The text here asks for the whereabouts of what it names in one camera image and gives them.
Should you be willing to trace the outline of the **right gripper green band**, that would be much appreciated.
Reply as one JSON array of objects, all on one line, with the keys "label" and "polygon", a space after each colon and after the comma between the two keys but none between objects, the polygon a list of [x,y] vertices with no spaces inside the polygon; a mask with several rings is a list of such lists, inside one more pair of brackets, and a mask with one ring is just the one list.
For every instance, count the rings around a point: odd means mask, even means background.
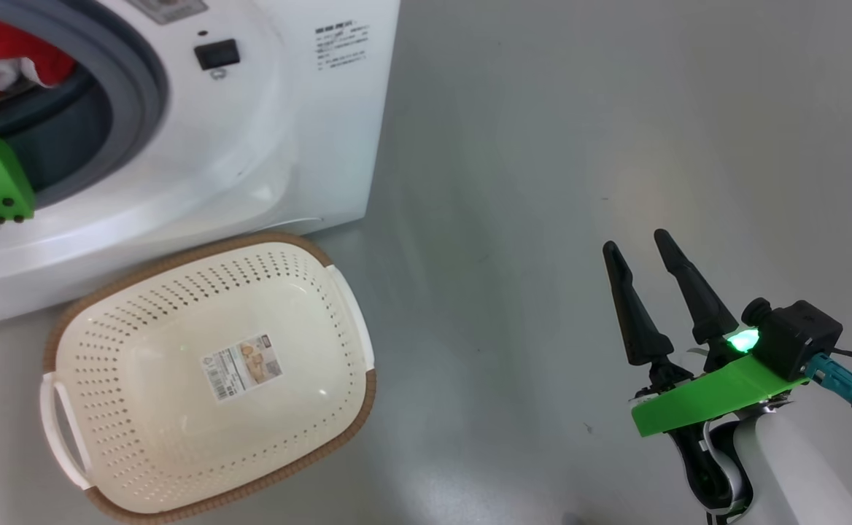
[{"label": "right gripper green band", "polygon": [[[655,230],[654,239],[692,317],[695,342],[702,345],[735,332],[739,322],[668,230]],[[640,301],[619,246],[605,242],[603,258],[627,362],[632,366],[669,362],[672,342],[657,329]],[[740,515],[750,504],[751,482],[736,452],[726,451],[726,439],[713,438],[710,423],[744,409],[764,410],[786,401],[789,392],[804,382],[803,378],[786,381],[755,357],[743,354],[721,369],[682,381],[669,391],[636,397],[632,419],[643,438],[662,433],[673,440],[687,485],[706,514]]]}]

